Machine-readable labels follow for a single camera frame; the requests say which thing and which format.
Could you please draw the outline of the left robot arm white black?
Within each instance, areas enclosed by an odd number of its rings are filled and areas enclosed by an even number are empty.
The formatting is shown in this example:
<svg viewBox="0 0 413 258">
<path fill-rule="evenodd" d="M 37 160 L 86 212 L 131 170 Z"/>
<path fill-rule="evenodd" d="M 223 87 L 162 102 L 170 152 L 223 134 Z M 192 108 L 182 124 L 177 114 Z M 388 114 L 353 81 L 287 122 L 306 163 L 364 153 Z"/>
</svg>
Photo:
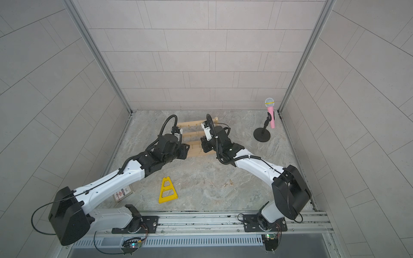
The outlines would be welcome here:
<svg viewBox="0 0 413 258">
<path fill-rule="evenodd" d="M 143 152 L 127 158 L 118 170 L 83 187 L 74 190 L 64 187 L 56 193 L 48 216 L 53 235 L 63 246 L 77 242 L 98 225 L 98 218 L 90 215 L 97 206 L 121 188 L 161 170 L 167 163 L 186 159 L 189 148 L 182 143 L 177 115 L 169 116 L 157 139 Z"/>
</svg>

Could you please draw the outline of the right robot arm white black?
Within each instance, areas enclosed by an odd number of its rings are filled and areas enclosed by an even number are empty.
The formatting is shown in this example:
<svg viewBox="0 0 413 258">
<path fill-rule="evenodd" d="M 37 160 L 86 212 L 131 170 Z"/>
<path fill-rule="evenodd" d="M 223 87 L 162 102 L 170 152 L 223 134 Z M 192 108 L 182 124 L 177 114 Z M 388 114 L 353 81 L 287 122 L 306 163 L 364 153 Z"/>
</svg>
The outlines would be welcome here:
<svg viewBox="0 0 413 258">
<path fill-rule="evenodd" d="M 276 166 L 253 155 L 244 146 L 233 143 L 223 127 L 214 125 L 209 114 L 201 127 L 205 133 L 201 138 L 205 153 L 215 151 L 221 164 L 243 169 L 272 188 L 274 200 L 265 204 L 257 213 L 256 222 L 262 230 L 271 231 L 277 225 L 277 220 L 295 220 L 300 215 L 311 199 L 311 192 L 296 167 Z"/>
</svg>

